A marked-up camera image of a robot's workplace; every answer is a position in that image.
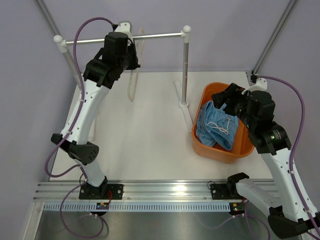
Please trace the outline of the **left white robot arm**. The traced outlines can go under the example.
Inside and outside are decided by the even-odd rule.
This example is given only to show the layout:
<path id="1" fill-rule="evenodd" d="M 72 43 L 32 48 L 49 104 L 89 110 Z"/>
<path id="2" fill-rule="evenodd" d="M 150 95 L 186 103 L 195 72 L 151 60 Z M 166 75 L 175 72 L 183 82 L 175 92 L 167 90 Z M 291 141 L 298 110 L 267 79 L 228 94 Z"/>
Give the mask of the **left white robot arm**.
<path id="1" fill-rule="evenodd" d="M 100 105 L 114 82 L 125 70 L 139 67 L 136 46 L 129 33 L 108 33 L 104 46 L 86 64 L 84 87 L 71 118 L 61 133 L 51 137 L 51 141 L 84 170 L 87 182 L 80 188 L 80 199 L 100 200 L 108 195 L 108 179 L 96 160 L 99 147 L 89 142 L 89 133 Z"/>

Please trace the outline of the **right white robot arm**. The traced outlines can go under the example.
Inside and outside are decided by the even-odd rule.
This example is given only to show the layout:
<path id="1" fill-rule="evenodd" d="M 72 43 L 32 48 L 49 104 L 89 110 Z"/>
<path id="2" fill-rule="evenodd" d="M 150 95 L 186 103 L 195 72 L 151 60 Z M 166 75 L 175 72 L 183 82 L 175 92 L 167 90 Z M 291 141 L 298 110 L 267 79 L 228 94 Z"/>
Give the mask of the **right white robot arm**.
<path id="1" fill-rule="evenodd" d="M 217 109 L 237 117 L 247 128 L 250 142 L 273 177 L 279 199 L 255 185 L 244 173 L 227 179 L 228 196 L 233 199 L 241 196 L 255 205 L 280 239 L 309 234 L 310 230 L 318 232 L 320 212 L 305 191 L 285 129 L 273 120 L 276 104 L 272 96 L 262 88 L 252 91 L 232 83 L 211 98 Z"/>

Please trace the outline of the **white plastic hanger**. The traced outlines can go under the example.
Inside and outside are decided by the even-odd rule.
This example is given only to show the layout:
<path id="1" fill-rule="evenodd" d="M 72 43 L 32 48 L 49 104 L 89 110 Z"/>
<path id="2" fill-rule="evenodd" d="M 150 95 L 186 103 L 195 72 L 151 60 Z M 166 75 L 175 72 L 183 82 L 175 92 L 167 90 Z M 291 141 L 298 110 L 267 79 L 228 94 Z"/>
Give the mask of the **white plastic hanger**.
<path id="1" fill-rule="evenodd" d="M 145 40 L 137 40 L 135 43 L 136 49 L 139 51 L 138 63 L 142 63 L 144 48 L 145 48 Z M 128 86 L 127 86 L 127 97 L 133 102 L 136 95 L 136 89 L 138 85 L 140 68 L 130 71 Z"/>

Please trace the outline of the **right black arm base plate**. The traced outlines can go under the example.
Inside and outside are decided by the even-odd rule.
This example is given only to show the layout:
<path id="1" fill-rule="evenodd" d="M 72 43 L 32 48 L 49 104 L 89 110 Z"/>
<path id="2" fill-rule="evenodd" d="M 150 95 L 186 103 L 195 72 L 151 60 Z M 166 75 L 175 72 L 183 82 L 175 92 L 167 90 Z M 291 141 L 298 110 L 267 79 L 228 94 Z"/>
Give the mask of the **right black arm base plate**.
<path id="1" fill-rule="evenodd" d="M 217 183 L 208 181 L 207 187 L 210 190 L 213 200 L 243 200 L 244 197 L 239 195 L 236 184 L 232 181 Z"/>

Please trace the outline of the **light blue shorts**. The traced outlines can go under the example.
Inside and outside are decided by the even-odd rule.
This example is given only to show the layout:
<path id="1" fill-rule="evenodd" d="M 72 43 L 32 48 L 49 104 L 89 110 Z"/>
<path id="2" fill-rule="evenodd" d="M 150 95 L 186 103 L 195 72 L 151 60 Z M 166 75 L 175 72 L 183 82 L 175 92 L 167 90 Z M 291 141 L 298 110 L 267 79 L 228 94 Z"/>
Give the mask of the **light blue shorts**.
<path id="1" fill-rule="evenodd" d="M 235 143 L 238 127 L 237 117 L 226 114 L 222 108 L 216 108 L 213 101 L 209 100 L 200 108 L 195 135 L 207 147 L 219 144 L 230 151 Z"/>

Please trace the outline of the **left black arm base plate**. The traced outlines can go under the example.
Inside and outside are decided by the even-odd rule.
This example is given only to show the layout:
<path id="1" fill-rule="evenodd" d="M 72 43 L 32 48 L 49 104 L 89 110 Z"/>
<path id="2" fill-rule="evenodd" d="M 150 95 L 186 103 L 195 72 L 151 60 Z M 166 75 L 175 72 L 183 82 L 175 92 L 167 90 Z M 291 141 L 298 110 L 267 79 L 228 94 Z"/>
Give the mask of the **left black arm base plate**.
<path id="1" fill-rule="evenodd" d="M 80 187 L 78 198 L 80 200 L 121 200 L 123 198 L 123 184 L 102 184 L 99 187 L 93 187 L 85 184 Z"/>

